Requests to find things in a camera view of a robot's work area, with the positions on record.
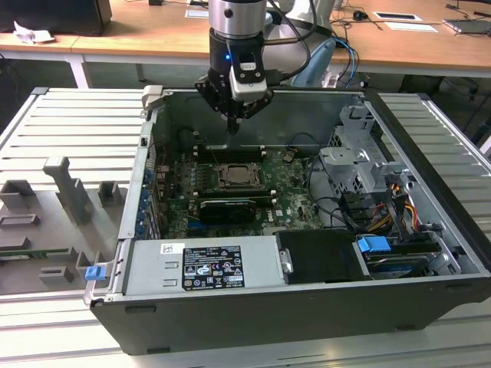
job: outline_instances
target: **blue drive latch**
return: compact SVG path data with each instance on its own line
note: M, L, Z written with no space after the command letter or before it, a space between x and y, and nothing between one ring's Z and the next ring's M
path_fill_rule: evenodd
M365 251L391 251L389 242L384 236L364 236L358 240L361 252Z
M86 281L103 281L106 279L106 266L90 266L85 271Z

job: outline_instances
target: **floor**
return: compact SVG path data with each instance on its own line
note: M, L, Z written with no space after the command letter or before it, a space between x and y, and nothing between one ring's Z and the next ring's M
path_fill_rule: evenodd
M18 106L27 98L33 87L75 87L71 69L67 63L57 61L16 61L14 67L0 63L0 129L10 122ZM133 64L90 63L88 69L94 87L142 88L146 84L162 84L166 87L192 87L198 77L206 73L206 67L176 65L144 65L146 83L137 80ZM369 86L383 92L397 92L403 80L396 74L358 74L357 80L366 80ZM445 78L440 90L432 95L433 101L459 127L463 128L473 111L491 91L491 80L475 79L479 90L470 100L472 81L463 78ZM418 77L414 91L425 91L430 79ZM477 127L491 117L491 98L466 130L472 135Z

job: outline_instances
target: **white desk leg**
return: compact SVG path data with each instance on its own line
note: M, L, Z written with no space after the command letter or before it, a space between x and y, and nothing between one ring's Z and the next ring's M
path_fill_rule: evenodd
M139 82L144 82L147 79L145 78L145 74L143 73L143 65L142 64L135 64L135 67L137 68L137 77Z
M84 63L84 57L82 55L71 54L67 55L65 59L70 64L77 87L92 88L91 76L88 73L87 65Z
M479 151L483 154L484 157L488 158L491 155L491 136L488 136L486 142L479 148Z

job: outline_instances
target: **motherboard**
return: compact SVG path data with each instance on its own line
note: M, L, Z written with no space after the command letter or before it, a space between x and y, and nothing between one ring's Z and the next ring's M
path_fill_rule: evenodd
M164 238L273 235L322 228L293 149L180 153L157 167Z

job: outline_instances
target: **wooden desk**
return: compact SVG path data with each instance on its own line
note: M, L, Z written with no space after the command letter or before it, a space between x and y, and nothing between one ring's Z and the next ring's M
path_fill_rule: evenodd
M80 37L72 52L202 58L209 56L208 19L184 18L183 4L149 6L147 0L111 0L112 22L103 37Z
M7 58L56 60L70 63L79 87L90 87L86 62L208 65L208 19L184 18L186 4L149 6L147 0L110 0L112 22L102 37L56 35L57 42L25 45L11 34L0 34L0 52ZM350 0L362 6L372 20L373 11L413 13L423 22L441 23L444 18L463 18L445 8L445 0ZM489 5L461 2L463 11L490 12ZM352 20L353 9L335 11L331 19ZM384 23L356 23L348 29L351 45L360 55L359 71L395 74L427 74L460 77L491 77L491 38L456 36L446 25L434 25L438 33L392 31ZM340 36L339 25L334 30ZM345 50L336 50L330 69L348 62Z
M457 11L445 8L444 0L351 0L350 5L364 8L373 21L380 21L373 12L398 12L418 15L419 23L441 23L443 19L464 19ZM333 11L331 20L346 18L353 21L353 10L344 7ZM460 10L471 18L474 11L491 12L491 6L461 2ZM432 25L438 33L392 31L384 23L356 23L348 29L351 46L360 55L360 71L401 72L403 74L464 75L491 77L491 38L484 35L455 35L447 25ZM333 29L340 37L344 30ZM333 63L348 62L344 50L336 50Z

